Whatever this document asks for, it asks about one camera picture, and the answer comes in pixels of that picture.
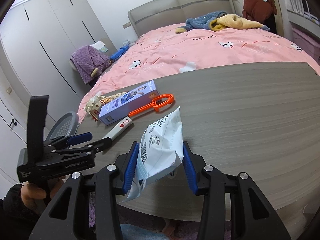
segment black door handle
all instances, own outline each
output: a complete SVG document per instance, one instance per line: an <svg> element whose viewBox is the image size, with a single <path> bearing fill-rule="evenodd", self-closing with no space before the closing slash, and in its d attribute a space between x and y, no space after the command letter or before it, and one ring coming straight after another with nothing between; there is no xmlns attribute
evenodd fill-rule
<svg viewBox="0 0 320 240"><path fill-rule="evenodd" d="M10 123L10 125L9 125L9 127L11 128L11 125L14 125L14 126L17 126L17 122L15 122L15 120L14 119L12 119L11 120L11 123Z"/></svg>

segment human hand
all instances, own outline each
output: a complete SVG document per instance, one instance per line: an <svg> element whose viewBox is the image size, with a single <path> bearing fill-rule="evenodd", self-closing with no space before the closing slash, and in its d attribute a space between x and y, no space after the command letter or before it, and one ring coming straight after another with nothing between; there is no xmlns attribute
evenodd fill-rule
<svg viewBox="0 0 320 240"><path fill-rule="evenodd" d="M54 195L63 185L63 179L66 176L60 177L57 183L54 185L53 189L50 191L50 198L52 199ZM23 204L31 210L36 210L37 205L35 199L45 199L47 193L44 189L39 188L36 184L28 183L21 188L21 199Z"/></svg>

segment cartoon rabbit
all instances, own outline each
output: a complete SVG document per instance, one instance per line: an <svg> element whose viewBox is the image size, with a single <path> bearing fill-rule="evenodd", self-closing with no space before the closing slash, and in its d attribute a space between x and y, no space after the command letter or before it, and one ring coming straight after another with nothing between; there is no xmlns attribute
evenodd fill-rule
<svg viewBox="0 0 320 240"><path fill-rule="evenodd" d="M121 104L124 104L125 102L127 102L130 99L134 98L135 95L144 95L144 92L138 92L138 91L144 90L145 88L147 88L147 87L144 86L144 87L138 88L137 90L132 91L130 93L126 93L125 95L123 95L121 97L121 100L120 100Z"/></svg>

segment light switch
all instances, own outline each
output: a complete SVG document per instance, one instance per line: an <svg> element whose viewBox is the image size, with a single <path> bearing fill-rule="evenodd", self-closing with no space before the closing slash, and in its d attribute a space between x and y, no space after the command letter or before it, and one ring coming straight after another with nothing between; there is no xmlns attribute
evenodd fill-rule
<svg viewBox="0 0 320 240"><path fill-rule="evenodd" d="M126 24L124 24L124 25L122 25L122 27L125 29L125 28L128 28L128 27L130 27L131 26L131 23L130 22L128 22L128 23L126 23Z"/></svg>
<svg viewBox="0 0 320 240"><path fill-rule="evenodd" d="M7 89L7 93L10 95L10 94L11 94L11 92L12 92L12 88L11 88L11 87L8 87L8 89Z"/></svg>

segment screw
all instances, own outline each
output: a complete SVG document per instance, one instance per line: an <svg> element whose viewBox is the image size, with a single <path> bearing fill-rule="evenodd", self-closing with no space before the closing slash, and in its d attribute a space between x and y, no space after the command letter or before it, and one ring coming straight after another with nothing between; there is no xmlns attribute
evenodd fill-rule
<svg viewBox="0 0 320 240"><path fill-rule="evenodd" d="M79 172L74 172L74 173L72 173L71 177L72 177L73 179L77 179L77 178L80 177L80 173L79 173Z"/></svg>
<svg viewBox="0 0 320 240"><path fill-rule="evenodd" d="M116 168L117 168L117 166L115 166L114 164L110 164L107 166L108 171L114 171Z"/></svg>
<svg viewBox="0 0 320 240"><path fill-rule="evenodd" d="M213 167L211 165L204 166L205 171L213 171Z"/></svg>
<svg viewBox="0 0 320 240"><path fill-rule="evenodd" d="M241 178L241 179L247 179L247 178L249 178L249 175L246 174L245 172L241 172L241 173L240 173L240 178Z"/></svg>

